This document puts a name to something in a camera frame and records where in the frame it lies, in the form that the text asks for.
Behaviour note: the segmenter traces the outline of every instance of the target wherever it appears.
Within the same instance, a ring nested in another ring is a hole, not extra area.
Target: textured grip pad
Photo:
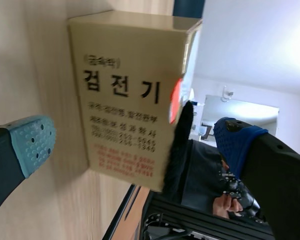
[[[0,128],[9,130],[12,147],[25,178],[37,170],[54,149],[56,130],[54,122],[47,116],[26,117]]]
[[[225,158],[231,172],[240,179],[251,143],[256,137],[268,133],[268,130],[258,126],[249,126],[237,132],[230,132],[226,125],[228,120],[236,119],[232,117],[219,119],[214,124],[213,133],[218,151]]]

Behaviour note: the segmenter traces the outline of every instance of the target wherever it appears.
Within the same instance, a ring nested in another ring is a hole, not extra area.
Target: metal frame
[[[151,225],[146,221],[158,216],[159,224],[168,224],[171,228],[193,231],[218,240],[274,240],[270,231],[262,230],[244,223],[198,212],[194,209],[162,199],[158,193],[150,193],[143,208],[140,240]]]

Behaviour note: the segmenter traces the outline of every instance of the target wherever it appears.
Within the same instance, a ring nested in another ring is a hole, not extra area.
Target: cardboard box
[[[91,169],[162,189],[177,83],[200,25],[196,18],[124,11],[69,20]]]

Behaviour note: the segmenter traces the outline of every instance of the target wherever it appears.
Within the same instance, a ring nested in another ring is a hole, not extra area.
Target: desk
[[[171,15],[173,0],[0,1],[0,125],[53,118],[52,156],[0,208],[0,240],[99,240],[130,184],[88,169],[67,19],[108,10]]]

